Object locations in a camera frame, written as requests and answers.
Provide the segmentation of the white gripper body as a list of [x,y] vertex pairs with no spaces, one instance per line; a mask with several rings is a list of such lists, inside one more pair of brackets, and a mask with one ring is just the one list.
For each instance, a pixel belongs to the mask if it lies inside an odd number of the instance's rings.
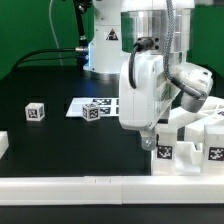
[[[151,55],[149,51],[138,53],[134,60],[136,88],[130,86],[129,61],[122,67],[119,80],[119,122],[124,129],[152,130],[180,92],[165,76],[163,56]],[[187,93],[181,98],[181,107],[197,113],[210,94],[212,73],[198,65],[182,62],[171,67],[174,76],[197,90],[202,96],[196,99]]]

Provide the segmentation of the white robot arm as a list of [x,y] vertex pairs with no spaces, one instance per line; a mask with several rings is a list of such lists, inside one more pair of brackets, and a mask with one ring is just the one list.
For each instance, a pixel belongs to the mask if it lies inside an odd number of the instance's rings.
[[186,61],[194,0],[124,0],[122,50],[130,54],[119,78],[119,122],[140,133],[142,148],[157,145],[156,125],[172,102],[196,113],[213,85],[212,73]]

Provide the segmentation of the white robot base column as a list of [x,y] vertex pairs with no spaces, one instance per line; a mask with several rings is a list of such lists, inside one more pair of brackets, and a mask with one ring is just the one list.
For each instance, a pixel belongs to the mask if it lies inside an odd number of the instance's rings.
[[88,45],[84,70],[91,78],[118,80],[129,54],[122,51],[122,0],[93,0],[94,36]]

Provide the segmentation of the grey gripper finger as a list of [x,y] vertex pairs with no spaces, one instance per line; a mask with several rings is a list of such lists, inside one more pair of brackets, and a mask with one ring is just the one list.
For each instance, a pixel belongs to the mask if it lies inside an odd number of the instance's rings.
[[156,133],[152,129],[150,131],[141,131],[141,146],[144,150],[153,151],[156,148]]

